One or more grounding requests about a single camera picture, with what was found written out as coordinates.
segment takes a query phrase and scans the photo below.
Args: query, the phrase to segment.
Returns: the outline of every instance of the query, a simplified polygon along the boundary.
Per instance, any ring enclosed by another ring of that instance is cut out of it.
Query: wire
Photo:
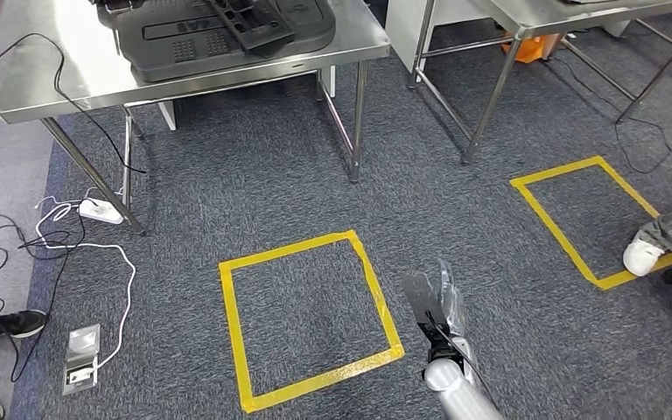
[[[633,116],[629,116],[627,118],[629,120],[636,121],[638,123],[643,123],[643,124],[646,124],[650,127],[656,128],[661,133],[661,138],[663,139],[663,145],[666,147],[666,150],[667,150],[666,154],[663,155],[663,157],[661,157],[658,160],[658,162],[656,162],[651,168],[641,169],[641,168],[636,167],[632,163],[632,160],[630,160],[630,155],[627,153],[627,150],[625,149],[625,146],[622,144],[622,141],[620,139],[620,125],[624,121],[624,120],[622,120],[622,114],[621,114],[622,111],[620,111],[620,109],[616,105],[614,105],[611,101],[606,99],[601,94],[597,93],[595,90],[593,90],[591,87],[589,87],[583,80],[581,80],[576,75],[576,72],[573,71],[573,67],[570,64],[568,64],[566,61],[564,61],[562,59],[559,59],[558,57],[552,57],[552,59],[555,60],[555,61],[559,61],[560,63],[563,63],[563,65],[565,65],[568,68],[568,71],[570,72],[570,75],[573,76],[573,79],[575,79],[578,82],[578,84],[583,86],[586,90],[588,90],[594,96],[599,98],[601,101],[606,102],[610,107],[612,107],[613,109],[615,109],[617,112],[620,113],[619,118],[617,118],[617,120],[614,122],[614,135],[616,136],[616,139],[617,139],[617,145],[622,150],[622,154],[625,155],[625,160],[627,161],[627,165],[629,165],[629,167],[632,168],[633,171],[638,172],[638,173],[643,173],[643,174],[649,174],[649,173],[655,171],[656,169],[658,169],[661,166],[661,164],[663,162],[665,162],[666,159],[668,159],[671,156],[671,154],[672,154],[671,144],[669,144],[669,140],[666,137],[666,133],[663,131],[663,127],[661,127],[660,125],[658,125],[654,122],[645,121],[645,120],[641,120],[639,118],[635,118]]]
[[[86,196],[88,196],[88,193],[90,191],[91,191],[91,188],[89,188],[86,191]],[[70,210],[73,206],[74,205],[72,205],[70,203],[64,203],[64,204],[61,204],[59,206],[56,206],[53,210],[48,212],[45,216],[42,217],[42,219],[40,219],[37,222],[37,225],[35,225],[35,232],[37,232],[38,238],[41,238],[43,240],[45,248],[46,249],[70,249],[70,250],[74,250],[74,249],[77,249],[77,248],[80,248],[80,247],[93,247],[93,248],[103,248],[103,249],[117,249],[118,251],[120,251],[120,254],[122,254],[122,258],[125,260],[125,262],[129,265],[130,269],[132,270],[132,273],[130,274],[130,277],[129,277],[129,280],[128,280],[128,285],[127,285],[127,306],[125,306],[125,311],[122,314],[122,319],[120,319],[120,327],[119,327],[119,334],[118,334],[118,339],[117,339],[117,347],[116,347],[115,351],[112,352],[112,354],[110,354],[106,359],[104,359],[104,361],[99,363],[99,365],[96,367],[98,369],[98,368],[101,368],[102,366],[104,366],[105,364],[107,364],[108,361],[111,361],[112,358],[114,358],[118,353],[120,353],[120,349],[123,346],[123,332],[124,332],[124,327],[125,327],[125,321],[127,320],[128,314],[130,314],[130,307],[132,306],[132,293],[131,293],[132,282],[133,282],[133,280],[135,280],[135,274],[137,273],[137,269],[136,269],[135,265],[132,262],[130,262],[130,259],[127,257],[127,254],[125,254],[125,250],[123,249],[123,247],[121,247],[119,245],[100,245],[100,244],[96,244],[96,243],[87,243],[87,242],[83,242],[83,241],[77,243],[76,245],[58,245],[58,246],[50,245],[45,240],[45,237],[42,235],[42,233],[40,232],[40,230],[39,230],[40,225],[42,225],[42,223],[44,221],[49,219],[50,216],[53,215],[53,213],[59,213],[59,215],[56,216],[56,218],[59,217],[61,215],[61,213],[58,212],[58,211],[62,207],[66,207]]]
[[[48,235],[54,235],[54,234],[62,233],[62,234],[66,235],[65,239],[67,240],[67,238],[70,236],[70,233],[67,232],[67,231],[62,231],[62,230],[61,231],[55,231],[55,232],[48,233],[41,238],[38,238],[38,240],[41,240],[41,242],[37,242],[37,240],[27,241],[25,239],[24,232],[22,231],[22,229],[17,225],[17,223],[11,217],[6,216],[4,214],[0,214],[0,218],[5,218],[7,221],[9,221],[8,224],[1,225],[0,230],[5,229],[5,228],[14,228],[15,232],[17,233],[17,237],[22,242],[22,244],[19,245],[19,247],[17,247],[18,249],[25,249],[30,254],[30,256],[32,256],[33,258],[38,259],[38,260],[54,260],[54,259],[58,259],[58,258],[63,257],[63,263],[60,265],[58,275],[55,277],[55,281],[53,282],[52,293],[51,293],[51,297],[50,297],[50,304],[48,305],[47,312],[45,313],[45,326],[47,326],[47,323],[50,320],[50,315],[53,311],[53,306],[55,304],[55,291],[58,289],[58,284],[60,283],[60,278],[61,278],[61,276],[63,274],[63,271],[66,268],[66,264],[68,262],[68,257],[74,251],[74,248],[70,248],[70,249],[66,248],[66,252],[64,254],[54,255],[54,256],[50,256],[50,257],[39,257],[39,256],[32,253],[31,248],[42,246],[42,244],[44,244],[44,243],[62,244],[63,243],[62,241],[55,241],[55,240],[48,241],[46,239],[46,237]],[[83,240],[86,238],[86,227],[83,224],[83,218],[81,217],[80,214],[79,214],[79,222],[80,222],[80,226],[81,226],[81,236],[80,236],[80,239],[78,240],[77,244],[81,244],[81,242],[83,242]],[[4,253],[3,261],[0,264],[0,269],[2,269],[4,267],[4,265],[6,265],[6,262],[9,261],[9,251],[6,248],[0,248],[0,251],[2,251]],[[5,302],[1,298],[0,298],[0,301],[2,302],[2,307],[0,309],[0,313],[1,313],[1,310],[4,308]],[[9,330],[1,322],[0,322],[0,330],[4,333],[4,335],[6,335],[6,337],[9,338],[9,342],[11,343],[11,346],[14,349],[15,360],[14,360],[14,366],[11,369],[10,380],[11,380],[11,382],[17,382],[22,377],[22,374],[25,372],[25,369],[27,367],[27,363],[30,361],[30,358],[32,357],[32,354],[34,353],[35,349],[39,345],[39,342],[42,339],[42,334],[45,331],[45,328],[43,327],[43,329],[39,331],[39,333],[37,335],[37,338],[34,341],[34,344],[32,344],[32,347],[30,348],[30,351],[27,353],[26,357],[24,357],[24,363],[22,363],[22,367],[21,367],[21,369],[19,369],[18,373],[17,373],[17,370],[18,370],[18,367],[19,367],[19,361],[20,361],[21,357],[20,357],[20,352],[19,352],[19,348],[17,346],[17,343],[16,343],[16,341],[14,341],[14,338],[11,337],[11,334],[10,334]]]
[[[442,331],[442,328],[440,328],[439,325],[437,325],[437,321],[434,320],[434,317],[431,315],[431,312],[427,311],[426,317],[429,318],[429,321],[434,326],[434,328],[436,328],[437,331],[439,331],[439,333],[442,334],[442,337],[444,337],[444,339],[447,340],[448,343],[450,343],[450,346],[452,346],[452,348],[454,348],[462,356],[463,361],[467,363],[468,366],[470,366],[473,372],[475,372],[475,374],[478,376],[478,379],[480,379],[480,383],[483,384],[483,388],[486,389],[488,399],[491,400],[493,406],[498,410],[499,409],[498,404],[496,404],[496,400],[494,400],[494,395],[491,393],[491,389],[486,385],[486,382],[483,380],[483,376],[480,375],[480,371],[475,366],[475,363],[470,359],[467,353],[463,352],[462,349],[459,348],[459,346],[456,345],[454,341],[452,341],[452,339],[444,331]]]
[[[81,225],[81,238],[74,245],[65,244],[64,241],[67,240],[68,236],[70,235],[70,233],[67,232],[67,231],[60,230],[60,231],[50,232],[48,234],[42,234],[39,230],[40,225],[42,225],[42,223],[45,222],[47,219],[49,219],[51,216],[52,216],[53,221],[59,221],[59,220],[63,219],[66,215],[68,215],[68,213],[70,213],[70,211],[73,208],[78,207],[84,200],[91,201],[96,205],[96,203],[88,197],[90,192],[91,192],[91,188],[89,188],[86,191],[86,194],[84,195],[84,198],[80,199],[80,200],[57,201],[52,196],[42,199],[36,205],[36,207],[38,207],[40,203],[44,202],[47,199],[52,199],[53,202],[59,203],[59,204],[56,207],[54,207],[53,209],[51,209],[49,212],[47,212],[47,214],[45,216],[43,216],[38,221],[37,225],[35,225],[35,231],[37,232],[38,237],[36,239],[32,240],[32,241],[27,241],[25,239],[24,232],[17,225],[17,223],[12,218],[10,218],[9,216],[3,215],[3,214],[0,214],[0,217],[8,220],[9,224],[0,226],[0,230],[3,229],[3,228],[14,228],[15,232],[17,232],[17,237],[22,242],[22,245],[20,245],[18,248],[19,249],[26,249],[27,252],[30,254],[30,256],[32,256],[32,257],[34,257],[38,260],[52,260],[52,259],[65,257],[64,260],[63,260],[63,263],[60,265],[58,275],[56,276],[55,282],[54,282],[53,287],[52,287],[52,295],[51,295],[51,298],[50,298],[50,304],[48,305],[48,310],[45,313],[45,325],[47,325],[47,322],[49,321],[50,315],[53,311],[53,306],[54,306],[54,303],[55,303],[55,291],[57,290],[58,284],[60,283],[60,277],[63,274],[63,271],[66,267],[68,257],[70,256],[70,254],[72,252],[74,252],[76,249],[81,248],[81,247],[93,247],[93,248],[102,248],[102,249],[117,249],[117,250],[120,251],[120,254],[122,254],[122,258],[130,266],[130,268],[132,270],[132,273],[130,274],[130,278],[129,278],[128,285],[127,285],[127,306],[125,307],[124,313],[122,314],[122,319],[120,320],[119,334],[118,334],[118,339],[117,339],[117,347],[112,352],[112,354],[110,354],[106,359],[104,359],[101,363],[99,363],[97,365],[97,369],[98,369],[98,368],[101,368],[104,365],[106,365],[107,362],[111,361],[122,349],[124,326],[125,326],[125,322],[127,320],[127,317],[130,314],[130,308],[132,306],[132,300],[131,300],[131,298],[132,298],[132,295],[131,295],[132,283],[135,280],[137,269],[136,269],[135,265],[127,257],[127,254],[125,254],[124,249],[122,247],[120,247],[119,245],[100,245],[100,244],[95,244],[95,243],[84,242],[84,239],[86,238],[86,228],[85,228],[84,223],[83,223],[83,217],[81,216],[80,213],[79,213],[79,221],[80,221],[80,225]],[[65,234],[66,238],[63,239],[62,241],[55,241],[55,240],[48,241],[48,239],[47,239],[48,236],[55,235],[55,234],[58,234],[58,233]],[[54,256],[51,256],[51,257],[39,257],[39,256],[37,256],[37,255],[35,255],[31,252],[31,248],[35,248],[35,247],[40,247],[40,248],[45,248],[45,249],[64,249],[66,252],[62,253],[62,254],[59,254],[59,255],[54,255]],[[7,261],[9,260],[9,251],[6,248],[0,248],[0,251],[4,253],[4,258],[3,258],[2,262],[0,263],[0,269],[2,269],[6,265]],[[5,302],[1,298],[0,298],[0,302],[2,304],[2,306],[0,308],[0,313],[1,313],[1,311],[4,309]],[[11,378],[12,382],[16,382],[16,381],[19,380],[19,378],[21,378],[22,374],[24,373],[24,371],[26,369],[26,365],[29,362],[30,358],[32,357],[32,353],[34,352],[35,348],[39,344],[40,339],[42,338],[42,333],[45,329],[43,328],[43,330],[41,330],[39,332],[39,334],[38,334],[37,338],[35,339],[35,342],[32,345],[29,353],[24,358],[24,363],[22,364],[22,368],[19,370],[18,374],[17,374],[17,369],[18,369],[18,366],[19,366],[20,352],[18,350],[17,343],[14,341],[14,339],[9,334],[8,329],[3,324],[1,324],[1,322],[0,322],[0,329],[7,337],[9,337],[10,343],[11,343],[12,347],[14,348],[14,353],[16,355],[16,359],[14,360],[14,367],[11,370],[11,377],[10,378]]]
[[[63,92],[63,89],[60,88],[60,76],[63,74],[63,66],[66,64],[66,55],[63,53],[63,49],[60,48],[58,46],[58,44],[55,43],[55,41],[53,41],[52,39],[48,38],[46,35],[43,35],[39,32],[31,32],[31,33],[28,33],[28,34],[24,35],[22,38],[17,39],[16,42],[14,42],[13,44],[6,47],[6,49],[3,50],[0,53],[0,59],[6,53],[11,51],[12,48],[14,48],[15,46],[18,46],[22,41],[24,41],[25,39],[27,39],[29,37],[40,37],[40,38],[46,40],[47,42],[52,44],[52,46],[54,46],[55,49],[57,49],[58,53],[60,54],[60,63],[58,64],[58,68],[55,70],[55,75],[52,77],[52,88],[55,89],[55,92],[57,92],[58,95],[62,96],[63,99],[65,99],[71,105],[73,105],[76,109],[78,109],[86,118],[88,118],[91,121],[91,123],[93,123],[96,126],[96,128],[98,128],[101,131],[102,134],[104,134],[104,136],[107,138],[107,140],[109,140],[109,144],[112,145],[112,149],[115,150],[115,153],[117,154],[117,158],[120,159],[120,164],[122,164],[122,166],[124,166],[124,167],[126,167],[126,168],[128,168],[128,169],[130,169],[131,171],[134,171],[134,172],[146,173],[146,171],[141,171],[139,169],[133,168],[132,166],[128,166],[127,164],[125,164],[125,161],[123,159],[123,155],[122,155],[122,153],[120,153],[120,150],[117,149],[117,146],[116,146],[114,140],[112,140],[112,136],[110,136],[109,133],[104,129],[104,127],[102,127],[88,112],[86,112],[83,108],[78,106],[78,104],[74,100],[72,100],[70,97],[68,97],[68,95],[65,92]]]

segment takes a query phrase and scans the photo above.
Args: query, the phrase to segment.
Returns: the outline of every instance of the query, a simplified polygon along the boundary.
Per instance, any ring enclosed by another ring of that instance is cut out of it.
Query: white shoe
[[[653,269],[658,257],[666,253],[652,243],[643,241],[637,234],[633,241],[627,245],[625,254],[622,256],[622,262],[627,271],[635,274],[637,277],[643,277]]]

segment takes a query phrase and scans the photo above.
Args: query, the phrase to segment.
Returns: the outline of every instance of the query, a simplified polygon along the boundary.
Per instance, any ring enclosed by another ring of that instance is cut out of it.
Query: yellow floor tape
[[[550,179],[559,175],[563,175],[565,173],[588,168],[590,166],[599,166],[606,173],[608,173],[609,176],[612,177],[614,181],[616,181],[617,184],[623,190],[625,190],[627,194],[630,195],[630,197],[632,197],[635,201],[637,201],[638,204],[640,204],[648,214],[650,214],[653,217],[658,217],[658,211],[655,210],[653,206],[648,204],[648,202],[645,201],[645,199],[643,199],[642,196],[637,191],[635,191],[635,189],[631,185],[629,185],[627,181],[625,181],[625,179],[622,178],[614,170],[614,168],[612,168],[601,156],[589,157],[588,159],[573,162],[570,164],[564,164],[562,166],[558,166],[557,168],[548,169],[546,171],[540,171],[520,178],[514,178],[510,182],[514,188],[519,190],[521,196],[524,197],[524,199],[529,203],[529,205],[532,206],[532,209],[535,210],[535,213],[537,213],[537,215],[540,216],[540,219],[542,219],[542,223],[544,223],[545,226],[547,226],[547,228],[549,229],[549,231],[552,232],[553,236],[555,236],[555,239],[557,239],[557,241],[560,243],[560,246],[563,247],[563,250],[568,254],[568,256],[570,256],[570,259],[573,260],[573,263],[576,264],[576,267],[581,272],[581,274],[584,275],[586,280],[592,282],[593,284],[596,284],[602,290],[608,290],[611,289],[612,287],[619,286],[620,284],[629,282],[630,280],[634,280],[636,278],[635,275],[633,275],[632,273],[630,273],[625,269],[620,271],[619,273],[612,274],[611,276],[607,276],[604,278],[596,278],[596,276],[594,276],[589,266],[586,265],[583,258],[581,258],[581,255],[578,253],[578,251],[576,251],[576,248],[573,247],[571,241],[569,241],[568,238],[563,234],[563,231],[560,230],[560,227],[557,226],[557,224],[552,220],[552,218],[545,211],[542,205],[540,205],[540,202],[537,201],[535,196],[532,195],[532,192],[527,188],[527,185],[533,182],[542,181],[544,179]],[[623,238],[623,241],[627,241],[629,239],[630,238]],[[664,267],[668,267],[671,264],[672,264],[672,253],[668,253],[662,256],[660,259],[658,259],[658,263],[655,265],[655,267],[653,267],[653,271],[657,271]]]
[[[241,331],[241,321],[238,318],[238,307],[235,303],[235,291],[233,286],[233,270],[249,265],[263,263],[275,258],[281,258],[302,252],[307,249],[322,247],[324,245],[338,242],[349,241],[354,251],[359,256],[364,269],[364,277],[367,279],[369,291],[372,293],[374,304],[377,307],[377,313],[382,322],[382,328],[388,339],[389,348],[383,352],[373,354],[367,358],[357,360],[345,366],[334,370],[313,376],[288,385],[286,387],[275,389],[263,395],[253,395],[251,388],[251,378],[249,375],[249,364],[246,361],[246,349],[243,346],[243,334]],[[238,393],[241,398],[241,407],[247,413],[266,409],[273,405],[283,403],[298,396],[307,394],[317,389],[322,389],[336,382],[363,374],[368,370],[378,368],[403,357],[403,345],[398,337],[396,326],[388,311],[385,303],[385,297],[382,295],[380,285],[377,283],[377,276],[372,269],[372,264],[367,258],[367,252],[364,249],[356,232],[349,230],[335,234],[326,234],[317,238],[309,239],[286,245],[281,248],[275,248],[260,254],[248,255],[234,260],[228,260],[219,264],[220,280],[222,281],[223,298],[225,300],[225,312],[227,315],[227,325],[230,331],[230,343],[233,348],[233,360],[235,364],[235,376],[238,381]]]

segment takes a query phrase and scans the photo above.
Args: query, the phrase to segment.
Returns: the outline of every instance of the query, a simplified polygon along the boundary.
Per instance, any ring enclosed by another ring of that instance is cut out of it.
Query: power strip
[[[106,221],[113,225],[123,222],[123,216],[108,201],[103,199],[85,199],[79,205],[79,214],[82,217],[97,221]]]

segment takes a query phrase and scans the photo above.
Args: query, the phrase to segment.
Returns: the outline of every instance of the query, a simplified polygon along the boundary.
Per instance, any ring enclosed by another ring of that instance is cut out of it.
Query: metal frame
[[[441,48],[438,50],[424,52],[427,33],[429,30],[429,26],[431,24],[431,18],[434,14],[435,2],[436,0],[426,0],[426,8],[423,11],[423,22],[421,24],[421,32],[419,33],[418,37],[418,47],[416,48],[416,55],[414,56],[413,60],[413,66],[412,66],[413,71],[410,74],[410,80],[408,86],[409,88],[415,88],[417,86],[417,83],[419,81],[422,81],[429,89],[429,91],[434,95],[434,97],[439,101],[439,104],[442,106],[442,108],[444,108],[447,114],[449,114],[451,119],[455,122],[455,124],[462,131],[462,133],[470,140],[467,149],[462,154],[462,163],[468,164],[472,161],[473,154],[480,145],[480,140],[483,136],[483,132],[485,131],[487,125],[490,123],[491,118],[493,117],[496,104],[498,102],[499,97],[501,96],[501,91],[503,90],[503,87],[506,84],[506,79],[509,73],[511,73],[512,67],[514,66],[516,53],[519,51],[519,46],[522,44],[522,39],[514,37],[489,39],[487,41],[473,42],[471,44],[464,44],[464,45],[455,45],[446,48]],[[645,28],[649,29],[659,37],[663,38],[664,40],[672,44],[672,38],[670,38],[665,33],[658,31],[650,24],[647,24],[640,19],[636,19],[635,22],[644,26]],[[430,57],[437,57],[438,55],[467,51],[476,48],[483,48],[486,46],[497,46],[500,44],[505,44],[507,42],[511,42],[511,47],[509,48],[509,51],[507,53],[507,57],[506,60],[504,61],[503,68],[499,73],[495,85],[493,85],[493,91],[491,92],[490,97],[488,98],[488,101],[486,103],[486,106],[483,109],[483,114],[480,116],[480,119],[477,125],[475,125],[475,128],[471,130],[468,124],[465,122],[465,120],[463,120],[463,118],[459,115],[459,113],[455,111],[455,109],[452,108],[452,105],[450,105],[450,103],[442,96],[437,87],[434,86],[433,83],[431,83],[428,77],[426,77],[426,74],[421,70],[421,61],[424,59],[428,59]],[[563,37],[558,38],[555,47],[557,47],[557,44],[562,44],[563,46],[568,48],[572,53],[578,56],[587,66],[589,66],[593,71],[595,71],[602,78],[608,81],[612,86],[617,88],[624,96],[626,96],[631,101],[630,106],[627,107],[627,109],[624,112],[622,112],[622,114],[617,119],[617,123],[621,122],[625,118],[628,118],[634,112],[634,110],[645,100],[645,98],[648,97],[648,95],[650,95],[655,85],[658,83],[658,81],[660,81],[662,76],[665,74],[666,70],[668,70],[668,68],[672,64],[672,56],[671,56],[671,58],[666,62],[666,64],[664,64],[663,67],[659,69],[658,73],[647,84],[645,89],[643,89],[643,91],[640,94],[633,94],[625,87],[623,87],[621,84],[619,84],[611,76],[609,76],[604,71],[604,69],[599,64],[596,63],[596,61],[594,61],[589,56],[584,54],[581,50],[576,48],[567,39],[564,39],[564,35]]]
[[[273,79],[264,79],[256,80],[248,83],[242,83],[233,86],[218,87],[215,89],[210,89],[202,92],[195,92],[193,94],[182,94],[175,95],[165,98],[158,98],[150,101],[139,101],[126,103],[122,105],[122,112],[125,117],[125,138],[124,138],[124,153],[123,158],[126,166],[122,168],[122,199],[118,199],[115,192],[109,187],[107,181],[102,177],[102,175],[91,165],[86,156],[81,152],[81,150],[76,146],[76,144],[71,140],[71,137],[60,127],[58,122],[55,121],[52,117],[41,118],[40,121],[45,125],[48,131],[52,134],[55,141],[60,144],[63,150],[66,151],[68,156],[88,175],[89,178],[94,182],[96,187],[101,191],[109,203],[117,209],[117,211],[124,217],[124,219],[132,226],[133,230],[139,234],[145,233],[145,228],[137,220],[135,215],[130,211],[130,201],[132,197],[132,172],[128,166],[131,166],[130,162],[132,160],[132,145],[131,141],[133,137],[140,137],[143,135],[143,132],[137,126],[135,119],[130,113],[130,108],[134,108],[141,105],[148,105],[159,102],[173,101],[175,99],[189,98],[199,95],[213,94],[216,92],[222,92],[226,90],[232,90],[237,88],[245,88],[249,86],[261,85],[263,83],[269,83],[272,81],[280,81],[283,79],[289,79],[292,77],[302,76],[304,74],[316,74],[317,78],[317,100],[322,101],[325,99],[328,104],[328,110],[331,112],[331,115],[336,122],[336,125],[339,129],[339,134],[341,139],[346,146],[346,149],[349,153],[349,171],[348,177],[349,181],[352,183],[357,183],[359,181],[359,169],[361,162],[361,129],[362,129],[362,113],[364,111],[364,94],[367,86],[367,70],[368,63],[366,61],[359,62],[359,68],[357,70],[357,91],[354,107],[354,131],[353,135],[349,136],[347,130],[344,127],[344,123],[341,121],[338,111],[333,105],[331,96],[329,95],[328,87],[323,80],[323,70],[312,70],[297,74],[290,74],[283,77],[277,77]]]
[[[411,72],[409,88],[415,88],[418,81],[425,83],[426,87],[429,88],[429,91],[437,98],[439,103],[442,105],[442,108],[447,111],[451,119],[455,122],[455,124],[457,124],[462,133],[465,134],[468,139],[470,139],[470,144],[467,146],[465,153],[462,154],[462,163],[468,164],[473,159],[473,154],[480,144],[480,139],[483,137],[483,132],[486,130],[488,123],[490,123],[491,117],[493,117],[496,103],[498,102],[499,96],[501,96],[503,86],[506,84],[508,74],[511,73],[511,68],[514,66],[516,53],[519,51],[519,46],[522,44],[522,40],[513,37],[505,37],[489,39],[488,41],[473,42],[471,44],[455,45],[439,50],[424,52],[426,36],[429,30],[429,25],[431,23],[431,17],[434,14],[435,1],[436,0],[427,0],[426,8],[423,11],[423,22],[421,23],[421,32],[418,37],[418,47],[416,48],[416,55],[413,60],[413,72]],[[480,116],[480,119],[475,125],[475,128],[470,130],[470,127],[465,122],[465,120],[463,120],[463,118],[452,108],[450,103],[439,92],[439,89],[437,89],[437,87],[431,83],[431,80],[429,80],[429,78],[426,77],[426,74],[421,70],[421,60],[427,59],[429,57],[437,57],[438,55],[456,53],[459,51],[474,50],[476,48],[483,48],[487,46],[497,46],[507,42],[511,42],[511,48],[508,51],[503,68],[500,71],[495,85],[493,85],[493,91],[488,98],[485,109],[483,109],[483,114]]]

